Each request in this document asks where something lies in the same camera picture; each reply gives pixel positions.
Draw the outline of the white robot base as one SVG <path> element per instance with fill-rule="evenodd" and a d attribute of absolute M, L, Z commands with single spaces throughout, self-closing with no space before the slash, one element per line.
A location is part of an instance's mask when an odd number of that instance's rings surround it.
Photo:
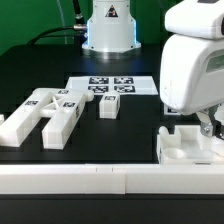
<path fill-rule="evenodd" d="M 121 59 L 140 52 L 130 0 L 93 0 L 82 50 L 84 55 L 100 59 Z"/>

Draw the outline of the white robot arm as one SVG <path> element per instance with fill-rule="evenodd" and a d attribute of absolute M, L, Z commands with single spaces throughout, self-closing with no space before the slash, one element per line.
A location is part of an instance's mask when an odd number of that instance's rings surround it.
<path fill-rule="evenodd" d="M 183 0 L 165 15 L 160 98 L 182 115 L 196 114 L 201 133 L 224 140 L 224 0 Z"/>

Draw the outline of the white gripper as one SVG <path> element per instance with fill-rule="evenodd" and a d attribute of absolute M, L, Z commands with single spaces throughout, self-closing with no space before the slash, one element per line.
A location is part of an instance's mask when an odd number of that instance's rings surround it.
<path fill-rule="evenodd" d="M 180 114 L 197 112 L 201 134 L 212 136 L 206 108 L 224 102 L 224 39 L 171 36 L 161 58 L 160 98 Z"/>

